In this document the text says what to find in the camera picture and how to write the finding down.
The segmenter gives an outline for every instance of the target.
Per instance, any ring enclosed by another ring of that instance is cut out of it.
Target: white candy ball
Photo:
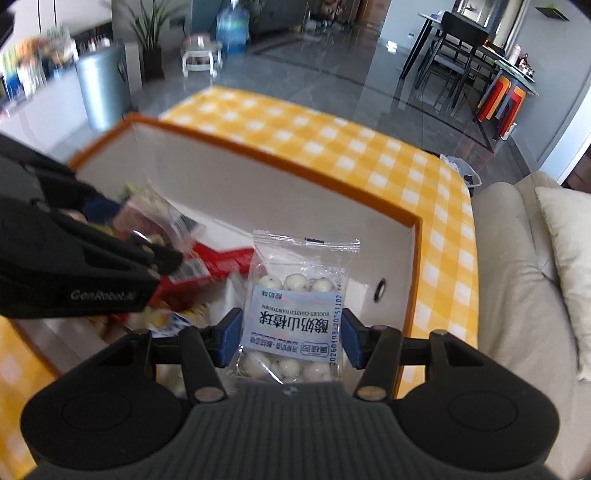
[[[274,275],[265,275],[264,277],[261,277],[256,284],[272,290],[283,290],[281,280]]]
[[[286,358],[279,361],[279,369],[284,377],[296,377],[300,373],[301,367],[298,360]]]
[[[335,284],[332,283],[328,278],[319,278],[310,287],[310,291],[333,291]]]
[[[278,362],[271,362],[271,365],[269,365],[269,370],[271,370],[279,380],[281,380],[283,377],[283,375],[281,375],[281,368],[279,367]]]
[[[312,362],[304,368],[304,378],[308,382],[320,382],[324,375],[330,375],[330,365]]]
[[[265,378],[268,374],[266,367],[271,364],[269,358],[260,352],[248,352],[244,359],[244,371],[252,378]]]
[[[286,290],[292,291],[308,291],[310,282],[301,273],[294,273],[289,275],[283,282],[283,287]]]

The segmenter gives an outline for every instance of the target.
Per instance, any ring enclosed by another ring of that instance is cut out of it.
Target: plastic bag
[[[340,320],[359,241],[255,232],[254,247],[233,373],[280,383],[340,379]]]
[[[203,227],[179,212],[149,185],[127,200],[113,219],[113,226],[124,235],[141,235],[152,243],[182,253],[191,248],[197,231]]]

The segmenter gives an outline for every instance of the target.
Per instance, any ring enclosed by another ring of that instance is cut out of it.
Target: orange stool
[[[523,105],[526,95],[527,93],[524,90],[518,86],[515,87],[515,90],[511,93],[511,100],[514,103],[510,107],[507,106],[505,109],[505,113],[501,119],[501,125],[499,126],[499,129],[496,133],[497,137],[503,137],[507,133],[507,130],[510,129],[511,125],[513,125],[513,122],[519,113],[519,109],[521,108],[521,105]]]
[[[507,77],[501,75],[495,83],[494,90],[488,96],[486,101],[484,101],[484,103],[481,102],[478,105],[479,111],[476,119],[479,122],[483,122],[485,119],[490,120],[510,88],[511,81]]]

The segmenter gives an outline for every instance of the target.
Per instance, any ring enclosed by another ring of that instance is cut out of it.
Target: shelf
[[[538,12],[541,12],[548,18],[555,18],[556,20],[562,20],[565,22],[569,22],[570,20],[566,18],[560,11],[556,10],[553,7],[535,7]]]

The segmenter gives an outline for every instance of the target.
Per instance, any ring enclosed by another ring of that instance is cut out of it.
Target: sofa cushion
[[[528,215],[513,185],[472,199],[479,271],[479,349],[547,395],[560,432],[547,459],[559,477],[591,469],[591,384],[576,378],[577,349],[560,289],[540,272]]]
[[[559,285],[558,273],[552,253],[552,241],[550,231],[540,210],[540,203],[535,194],[536,187],[549,187],[560,189],[554,180],[540,171],[536,171],[521,180],[517,185],[521,193],[525,211],[530,220],[531,236],[534,241],[535,254],[538,257],[538,265],[542,274],[556,285]]]
[[[579,377],[591,381],[591,195],[536,187],[564,302],[579,344]]]

